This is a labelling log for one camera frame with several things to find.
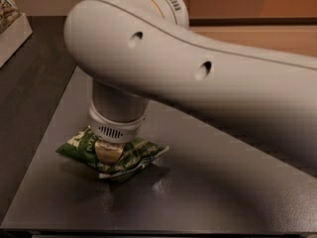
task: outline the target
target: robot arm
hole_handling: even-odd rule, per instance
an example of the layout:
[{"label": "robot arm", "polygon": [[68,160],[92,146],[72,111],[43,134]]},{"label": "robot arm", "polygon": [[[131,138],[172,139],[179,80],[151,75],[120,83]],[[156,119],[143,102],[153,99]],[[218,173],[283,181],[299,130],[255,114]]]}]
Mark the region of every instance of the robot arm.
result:
[{"label": "robot arm", "polygon": [[317,59],[218,42],[187,27],[182,0],[85,0],[74,7],[65,43],[94,78],[93,131],[108,142],[131,140],[152,99],[311,160]]}]

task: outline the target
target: snack package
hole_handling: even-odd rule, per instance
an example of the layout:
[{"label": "snack package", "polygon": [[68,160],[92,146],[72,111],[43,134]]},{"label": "snack package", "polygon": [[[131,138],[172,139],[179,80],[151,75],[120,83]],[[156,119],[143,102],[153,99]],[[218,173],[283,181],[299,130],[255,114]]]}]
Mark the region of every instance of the snack package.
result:
[{"label": "snack package", "polygon": [[100,140],[88,126],[56,151],[98,171],[100,179],[124,181],[168,149],[142,138],[126,144],[110,144]]},{"label": "snack package", "polygon": [[15,0],[0,0],[0,34],[20,16]]}]

